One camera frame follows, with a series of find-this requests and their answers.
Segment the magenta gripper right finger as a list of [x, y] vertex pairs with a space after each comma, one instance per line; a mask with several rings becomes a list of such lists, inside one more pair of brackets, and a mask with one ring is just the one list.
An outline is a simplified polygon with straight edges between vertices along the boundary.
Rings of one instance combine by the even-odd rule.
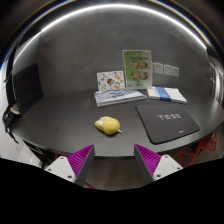
[[160, 180], [183, 169], [169, 155], [160, 156], [139, 144], [134, 145], [134, 156], [145, 184]]

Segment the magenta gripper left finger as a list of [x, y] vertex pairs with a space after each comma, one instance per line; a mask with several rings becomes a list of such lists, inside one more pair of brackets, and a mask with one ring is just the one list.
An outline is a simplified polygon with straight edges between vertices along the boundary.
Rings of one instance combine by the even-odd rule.
[[46, 168], [46, 171], [78, 186], [83, 186], [94, 156], [94, 145], [89, 145], [68, 157], [58, 157]]

